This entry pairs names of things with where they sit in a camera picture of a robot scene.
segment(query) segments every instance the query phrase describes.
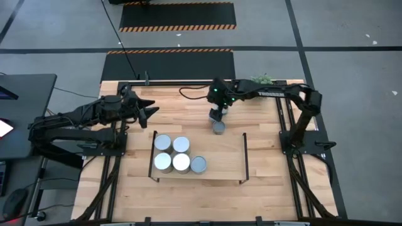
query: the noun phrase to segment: black cable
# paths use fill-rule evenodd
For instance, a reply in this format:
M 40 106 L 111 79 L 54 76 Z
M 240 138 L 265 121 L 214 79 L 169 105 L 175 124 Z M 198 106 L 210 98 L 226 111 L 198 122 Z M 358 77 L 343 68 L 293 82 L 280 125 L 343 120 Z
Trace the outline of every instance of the black cable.
M 82 168 L 81 168 L 81 170 L 80 170 L 80 173 L 79 173 L 79 175 L 78 175 L 78 178 L 81 178 L 81 173 L 83 172 L 84 168 L 85 168 L 90 162 L 92 162 L 95 158 L 96 158 L 96 156 L 92 157 L 92 159 L 90 159 L 87 163 L 85 163 L 85 164 L 82 166 Z
M 137 75 L 136 71 L 134 70 L 133 66 L 131 65 L 130 59 L 128 58 L 128 55 L 127 55 L 127 51 L 126 51 L 126 49 L 125 49 L 125 47 L 124 47 L 124 45 L 123 45 L 123 42 L 122 42 L 121 39 L 120 39 L 119 34 L 117 33 L 117 31 L 116 31 L 116 29 L 115 29 L 115 27 L 114 27 L 114 25 L 113 25 L 113 22 L 112 22 L 112 20 L 111 20 L 111 17 L 109 16 L 109 13 L 107 12 L 107 9 L 106 9 L 106 7 L 105 7 L 105 3 L 103 2 L 103 0 L 100 0 L 100 1 L 102 2 L 103 8 L 105 9 L 106 16 L 107 16 L 107 18 L 109 19 L 109 22 L 110 22 L 111 25 L 112 25 L 113 31 L 114 31 L 114 33 L 116 34 L 117 38 L 119 39 L 120 45 L 121 45 L 121 47 L 122 47 L 122 49 L 123 49 L 123 51 L 124 51 L 124 54 L 125 54 L 125 56 L 126 56 L 126 59 L 127 59 L 129 65 L 130 65 L 130 68 L 131 68 L 131 70 L 133 71 L 133 74 L 134 74 L 134 76 L 136 77 L 136 79 L 139 80 L 139 75 Z
M 332 185 L 332 168 L 329 165 L 329 163 L 327 162 L 327 160 L 325 160 L 323 157 L 321 157 L 319 154 L 312 154 L 313 157 L 319 159 L 320 161 L 322 161 L 323 163 L 325 163 L 327 165 L 328 168 L 328 175 L 329 175 L 329 183 Z
M 54 89 L 57 89 L 57 90 L 60 90 L 60 91 L 63 91 L 63 92 L 68 92 L 68 93 L 75 94 L 75 95 L 79 95 L 79 96 L 81 96 L 81 97 L 88 97 L 88 98 L 95 98 L 95 99 L 98 99 L 98 97 L 82 95 L 82 94 L 78 94 L 78 93 L 75 93 L 75 92 L 72 92 L 72 91 L 60 89 L 60 88 L 57 88 L 57 87 L 54 87 Z
M 203 96 L 203 97 L 187 97 L 186 95 L 184 95 L 182 93 L 182 90 L 183 89 L 203 89 L 203 88 L 206 88 L 208 86 L 209 86 L 209 84 L 208 85 L 203 85 L 201 87 L 196 87 L 196 88 L 194 88 L 194 87 L 182 87 L 182 88 L 178 89 L 178 92 L 180 93 L 180 95 L 184 96 L 185 98 L 187 98 L 189 100 L 199 100 L 199 99 L 206 98 L 207 96 Z
M 35 212 L 30 212 L 30 213 L 22 214 L 22 215 L 20 215 L 20 216 L 18 216 L 18 217 L 15 217 L 15 218 L 13 218 L 13 219 L 2 220 L 2 221 L 0 221 L 0 223 L 6 223 L 6 222 L 9 222 L 9 221 L 12 221 L 12 220 L 16 220 L 16 219 L 19 219 L 19 218 L 23 218 L 23 217 L 29 216 L 29 215 L 31 215 L 31 214 L 33 214 L 33 213 L 40 212 L 40 211 L 45 211 L 45 210 L 48 210 L 48 209 L 53 208 L 53 207 L 73 207 L 73 206 L 74 206 L 74 204 L 71 204 L 71 205 L 62 205 L 62 204 L 52 205 L 52 206 L 49 206 L 49 207 L 45 207 L 45 208 L 39 209 L 39 210 L 37 210 L 37 211 L 35 211 Z
M 90 162 L 92 162 L 95 158 L 96 158 L 96 156 L 92 157 L 92 159 L 90 159 L 87 163 L 85 163 L 85 164 L 83 165 L 83 167 L 81 168 L 80 173 L 79 173 L 79 178 L 80 178 L 81 173 L 82 173 L 82 171 L 84 170 L 84 168 L 85 168 Z M 34 183 L 31 183 L 31 184 L 29 184 L 29 185 L 26 185 L 26 186 L 25 186 L 25 189 L 27 189 L 27 187 L 29 187 L 29 186 L 36 185 L 36 184 L 39 183 L 39 182 L 50 181 L 50 180 L 78 181 L 79 179 L 78 179 L 78 180 L 70 179 L 70 178 L 50 178 L 50 179 L 44 179 L 44 180 L 36 181 L 36 182 L 34 182 Z
M 39 182 L 50 181 L 50 180 L 69 180 L 69 181 L 78 181 L 78 180 L 75 180 L 75 179 L 70 179 L 70 178 L 50 178 L 50 179 L 44 179 L 44 180 L 36 181 L 36 182 L 34 182 L 34 183 L 31 183 L 31 184 L 29 184 L 29 185 L 26 185 L 26 186 L 25 186 L 25 189 L 27 189 L 28 187 L 30 187 L 30 186 L 32 186 L 32 185 L 36 185 L 36 184 L 37 184 L 37 183 L 39 183 Z

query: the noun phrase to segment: wooden tabletop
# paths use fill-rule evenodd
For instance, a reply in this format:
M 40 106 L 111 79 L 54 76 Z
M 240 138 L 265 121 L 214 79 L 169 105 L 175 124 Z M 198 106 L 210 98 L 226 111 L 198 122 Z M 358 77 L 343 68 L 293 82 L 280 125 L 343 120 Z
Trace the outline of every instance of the wooden tabletop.
M 288 80 L 288 83 L 303 81 Z M 117 84 L 118 81 L 103 82 L 100 95 L 115 95 Z M 145 217 L 151 217 L 153 222 L 254 221 L 256 216 L 262 216 L 263 220 L 296 220 L 273 98 L 237 101 L 223 118 L 227 128 L 225 134 L 241 136 L 247 133 L 250 180 L 245 184 L 230 180 L 170 178 L 162 178 L 156 183 L 147 177 L 154 130 L 199 134 L 200 137 L 212 134 L 208 118 L 210 103 L 206 99 L 185 99 L 178 93 L 178 88 L 133 87 L 142 99 L 155 100 L 155 106 L 160 110 L 148 120 L 148 128 L 141 129 L 135 124 L 128 129 L 127 152 L 121 161 L 113 222 L 143 222 Z M 190 97 L 200 97 L 207 94 L 207 88 L 184 92 Z M 301 112 L 295 105 L 293 113 L 297 120 Z M 289 128 L 286 111 L 285 119 Z M 314 123 L 311 122 L 308 128 L 314 129 Z M 311 156 L 305 155 L 304 160 L 311 190 L 327 210 L 336 215 L 326 166 Z M 104 157 L 97 157 L 83 170 L 72 218 L 81 215 L 98 192 L 103 163 Z M 300 197 L 303 213 L 307 216 L 304 195 Z M 108 199 L 107 193 L 102 216 L 106 216 Z

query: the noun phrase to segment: hazard stripe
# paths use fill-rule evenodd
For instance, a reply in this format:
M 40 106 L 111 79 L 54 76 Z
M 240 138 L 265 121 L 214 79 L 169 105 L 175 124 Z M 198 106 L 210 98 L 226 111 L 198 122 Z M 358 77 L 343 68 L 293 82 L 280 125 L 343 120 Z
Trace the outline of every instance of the hazard stripe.
M 126 3 L 124 4 L 125 6 L 130 6 L 130 5 L 138 5 L 141 4 L 140 2 L 132 2 L 132 3 Z M 178 4 L 232 4 L 231 2 L 207 2 L 207 3 L 200 3 L 200 2 L 195 2 L 195 3 L 148 3 L 149 5 L 178 5 Z
M 231 49 L 223 48 L 205 48 L 205 49 L 172 49 L 172 50 L 129 50 L 127 54 L 135 53 L 189 53 L 189 52 L 228 52 L 233 51 Z M 124 50 L 108 51 L 107 54 L 123 54 Z
M 144 26 L 120 28 L 120 32 L 146 31 L 200 31 L 200 30 L 234 30 L 234 24 L 176 25 L 176 26 Z

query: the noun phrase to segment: concrete floor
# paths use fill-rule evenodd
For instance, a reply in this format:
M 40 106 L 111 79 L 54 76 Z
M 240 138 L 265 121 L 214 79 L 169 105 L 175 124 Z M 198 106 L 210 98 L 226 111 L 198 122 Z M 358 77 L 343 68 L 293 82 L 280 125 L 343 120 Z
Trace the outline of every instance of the concrete floor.
M 155 0 L 185 2 L 184 0 Z M 17 0 L 0 0 L 0 30 Z M 285 0 L 233 0 L 237 29 L 121 33 L 126 47 L 296 46 Z M 402 46 L 399 0 L 291 0 L 304 46 Z M 122 6 L 106 3 L 117 26 Z M 25 0 L 5 49 L 117 48 L 100 0 Z M 307 52 L 348 217 L 402 222 L 402 52 Z M 0 72 L 55 73 L 56 86 L 97 95 L 105 53 L 0 54 Z M 297 51 L 235 51 L 237 78 L 267 73 L 305 78 Z M 72 110 L 92 99 L 55 90 L 49 109 Z M 42 206 L 70 204 L 74 191 L 47 191 Z M 48 211 L 41 224 L 66 222 L 71 208 Z M 27 225 L 37 225 L 34 220 Z

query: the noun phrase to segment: can lid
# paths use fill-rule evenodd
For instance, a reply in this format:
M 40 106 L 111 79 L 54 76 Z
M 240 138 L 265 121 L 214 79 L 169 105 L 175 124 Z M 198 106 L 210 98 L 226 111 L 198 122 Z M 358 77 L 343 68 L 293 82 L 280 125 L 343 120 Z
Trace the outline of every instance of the can lid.
M 166 134 L 161 134 L 155 138 L 155 147 L 161 151 L 166 150 L 170 147 L 171 140 Z
M 214 124 L 212 125 L 212 129 L 214 130 L 214 133 L 216 135 L 221 135 L 225 132 L 225 124 L 223 122 L 214 122 Z
M 173 158 L 173 167 L 176 170 L 186 170 L 190 166 L 190 158 L 186 154 L 177 154 Z
M 154 159 L 154 165 L 158 170 L 165 170 L 171 165 L 170 155 L 167 153 L 160 153 Z
M 173 142 L 173 148 L 178 153 L 184 153 L 190 148 L 190 141 L 187 137 L 178 137 Z
M 202 156 L 196 156 L 191 160 L 190 166 L 194 173 L 202 173 L 207 169 L 207 160 Z

